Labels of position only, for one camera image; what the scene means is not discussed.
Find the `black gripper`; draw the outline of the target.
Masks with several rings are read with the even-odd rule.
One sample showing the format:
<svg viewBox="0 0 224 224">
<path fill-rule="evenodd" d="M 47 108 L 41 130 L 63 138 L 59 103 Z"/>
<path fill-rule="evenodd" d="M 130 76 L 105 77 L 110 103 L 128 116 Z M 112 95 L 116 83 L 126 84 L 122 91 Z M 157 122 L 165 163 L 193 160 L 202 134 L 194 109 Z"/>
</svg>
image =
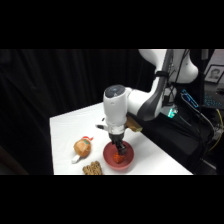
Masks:
<svg viewBox="0 0 224 224">
<path fill-rule="evenodd" d="M 125 155 L 127 152 L 127 147 L 123 142 L 124 134 L 109 134 L 109 138 L 114 144 L 114 153 L 117 155 Z"/>
</svg>

